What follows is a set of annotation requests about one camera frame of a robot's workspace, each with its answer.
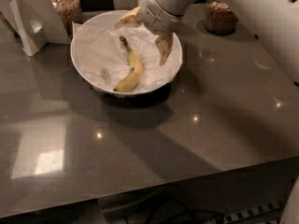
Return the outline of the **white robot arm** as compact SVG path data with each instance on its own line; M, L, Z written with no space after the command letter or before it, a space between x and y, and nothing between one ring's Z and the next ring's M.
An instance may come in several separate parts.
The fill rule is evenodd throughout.
M145 26L157 35L156 47L165 64L173 46L173 33L181 18L197 0L143 0L114 24ZM298 0L221 0L240 19L293 82L299 80Z

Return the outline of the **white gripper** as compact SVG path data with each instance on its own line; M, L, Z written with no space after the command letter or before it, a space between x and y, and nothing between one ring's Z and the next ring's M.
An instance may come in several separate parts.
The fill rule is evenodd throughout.
M159 35L155 44L160 52L159 65L164 65L172 51L173 36L181 20L182 0L144 0L114 24L115 29L123 26L139 27L142 22L153 34Z

